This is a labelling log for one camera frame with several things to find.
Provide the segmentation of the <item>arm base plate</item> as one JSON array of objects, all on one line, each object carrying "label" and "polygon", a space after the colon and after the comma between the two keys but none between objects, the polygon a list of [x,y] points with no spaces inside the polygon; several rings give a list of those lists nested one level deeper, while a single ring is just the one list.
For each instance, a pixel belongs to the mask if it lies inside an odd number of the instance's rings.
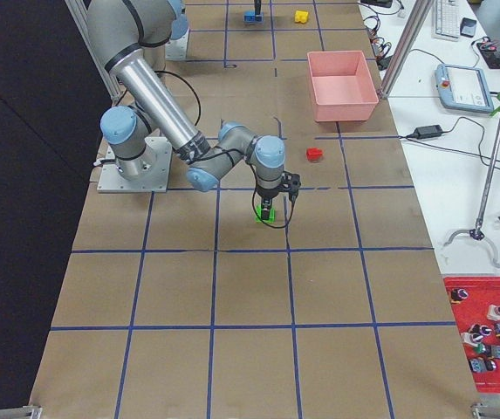
[{"label": "arm base plate", "polygon": [[185,61],[188,55],[189,31],[178,39],[170,39],[165,44],[165,58],[170,61]]},{"label": "arm base plate", "polygon": [[166,193],[173,149],[165,137],[148,136],[144,154],[132,161],[119,160],[110,146],[101,165],[100,193]]}]

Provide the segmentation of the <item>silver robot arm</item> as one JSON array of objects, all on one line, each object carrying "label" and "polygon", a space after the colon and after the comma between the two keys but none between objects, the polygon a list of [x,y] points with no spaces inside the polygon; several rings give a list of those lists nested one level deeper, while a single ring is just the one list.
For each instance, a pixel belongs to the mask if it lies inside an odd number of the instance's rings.
[{"label": "silver robot arm", "polygon": [[117,161],[142,157],[142,122],[160,129],[178,157],[188,164],[188,181],[202,192],[213,189],[245,161],[254,175],[254,194],[261,198],[252,209],[260,222],[269,223],[273,200],[279,193],[287,193],[292,201],[298,196],[298,176],[284,169],[284,142],[226,122],[217,144],[210,146],[144,58],[145,49],[161,47],[173,37],[173,26],[182,20],[182,10],[181,1],[90,2],[86,25],[93,53],[135,99],[133,106],[106,111],[100,128]]},{"label": "silver robot arm", "polygon": [[[243,22],[245,24],[261,24],[264,20],[262,12],[262,1],[254,0],[254,7],[252,10],[247,10],[243,14]],[[172,33],[170,36],[171,41],[176,41],[188,35],[189,23],[185,11],[184,1],[173,1],[172,5],[178,6],[180,14],[172,23]]]}]

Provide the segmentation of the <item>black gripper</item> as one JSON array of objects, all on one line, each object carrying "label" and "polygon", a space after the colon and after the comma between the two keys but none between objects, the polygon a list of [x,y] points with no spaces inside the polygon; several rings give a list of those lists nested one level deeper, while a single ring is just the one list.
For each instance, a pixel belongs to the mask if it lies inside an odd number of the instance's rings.
[{"label": "black gripper", "polygon": [[262,220],[269,219],[269,212],[275,213],[274,198],[280,193],[281,180],[266,181],[262,178],[257,179],[256,191],[262,198],[260,203],[260,218]]}]

